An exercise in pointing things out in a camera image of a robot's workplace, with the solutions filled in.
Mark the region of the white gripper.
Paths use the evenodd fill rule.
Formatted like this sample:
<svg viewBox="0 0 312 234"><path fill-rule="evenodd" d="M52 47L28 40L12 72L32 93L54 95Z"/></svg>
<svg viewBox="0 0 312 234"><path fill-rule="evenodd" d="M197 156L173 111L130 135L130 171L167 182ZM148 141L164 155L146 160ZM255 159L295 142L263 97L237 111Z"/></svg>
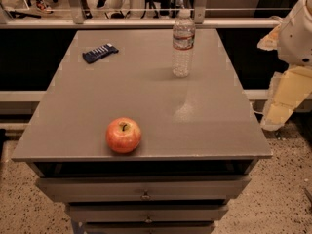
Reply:
<svg viewBox="0 0 312 234"><path fill-rule="evenodd" d="M273 51L277 44L279 59L294 65L283 74L276 72L271 79L260 121L260 127L266 131L283 127L312 93L311 0L298 0L281 26L274 27L261 38L257 47Z"/></svg>

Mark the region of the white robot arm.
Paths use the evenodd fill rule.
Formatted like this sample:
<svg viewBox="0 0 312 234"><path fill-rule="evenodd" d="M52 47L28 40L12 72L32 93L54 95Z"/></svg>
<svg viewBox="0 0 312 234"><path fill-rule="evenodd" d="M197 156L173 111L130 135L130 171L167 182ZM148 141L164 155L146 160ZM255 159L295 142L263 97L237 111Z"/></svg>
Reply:
<svg viewBox="0 0 312 234"><path fill-rule="evenodd" d="M276 50L279 60L288 65L271 78L260 121L263 130L277 131L312 94L312 0L298 0L257 47Z"/></svg>

